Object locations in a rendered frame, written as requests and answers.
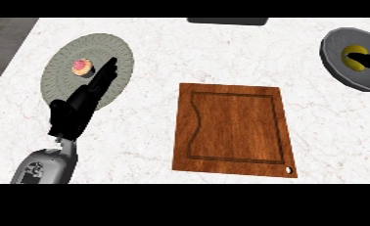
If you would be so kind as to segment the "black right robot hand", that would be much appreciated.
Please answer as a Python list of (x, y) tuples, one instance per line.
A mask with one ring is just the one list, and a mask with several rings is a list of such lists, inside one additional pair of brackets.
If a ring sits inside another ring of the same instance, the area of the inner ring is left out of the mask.
[(370, 54), (349, 53), (346, 56), (370, 68)]

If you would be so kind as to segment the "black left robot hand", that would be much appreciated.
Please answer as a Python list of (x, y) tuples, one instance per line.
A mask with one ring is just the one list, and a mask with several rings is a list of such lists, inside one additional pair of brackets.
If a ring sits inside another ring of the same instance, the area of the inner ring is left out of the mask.
[(76, 140), (89, 125), (98, 102), (117, 77), (117, 59), (111, 58), (99, 69), (90, 83), (81, 85), (68, 100), (50, 102), (50, 136)]

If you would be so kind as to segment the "yellow lemon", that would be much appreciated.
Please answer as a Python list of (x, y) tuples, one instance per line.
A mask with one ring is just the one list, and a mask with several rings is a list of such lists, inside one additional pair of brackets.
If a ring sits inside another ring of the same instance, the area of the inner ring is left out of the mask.
[(345, 64), (345, 66), (351, 68), (354, 71), (364, 71), (366, 66), (346, 56), (349, 53), (370, 54), (367, 52), (367, 49), (363, 46), (352, 44), (346, 46), (340, 52), (340, 61)]

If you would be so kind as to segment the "brown wooden cutting board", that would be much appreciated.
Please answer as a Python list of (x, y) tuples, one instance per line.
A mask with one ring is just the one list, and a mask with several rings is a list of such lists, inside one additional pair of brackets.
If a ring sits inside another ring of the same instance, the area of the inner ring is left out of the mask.
[(172, 168), (298, 176), (275, 87), (179, 85)]

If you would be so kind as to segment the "round grey-green placemat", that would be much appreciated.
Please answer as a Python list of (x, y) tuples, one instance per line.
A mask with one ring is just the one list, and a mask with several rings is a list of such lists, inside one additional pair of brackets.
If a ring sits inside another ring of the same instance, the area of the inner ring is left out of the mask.
[(44, 67), (40, 79), (40, 93), (46, 104), (55, 99), (67, 100), (83, 84), (89, 84), (93, 77), (81, 77), (73, 73), (76, 60), (87, 59), (95, 70), (107, 61), (117, 59), (117, 77), (98, 102), (96, 109), (102, 109), (121, 94), (133, 74), (133, 52), (124, 40), (107, 33), (93, 33), (73, 40), (56, 52)]

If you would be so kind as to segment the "pink frosted cupcake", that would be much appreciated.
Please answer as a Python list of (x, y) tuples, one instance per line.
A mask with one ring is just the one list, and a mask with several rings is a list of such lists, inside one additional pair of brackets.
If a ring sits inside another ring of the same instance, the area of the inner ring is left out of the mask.
[(92, 68), (93, 68), (92, 61), (89, 59), (79, 59), (74, 61), (73, 64), (73, 73), (77, 76), (83, 76), (92, 71)]

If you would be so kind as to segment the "dark grey flat appliance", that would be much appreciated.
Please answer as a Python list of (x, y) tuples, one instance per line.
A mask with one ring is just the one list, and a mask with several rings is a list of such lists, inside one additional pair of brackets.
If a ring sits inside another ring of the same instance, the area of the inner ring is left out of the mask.
[(269, 18), (187, 18), (190, 23), (265, 25)]

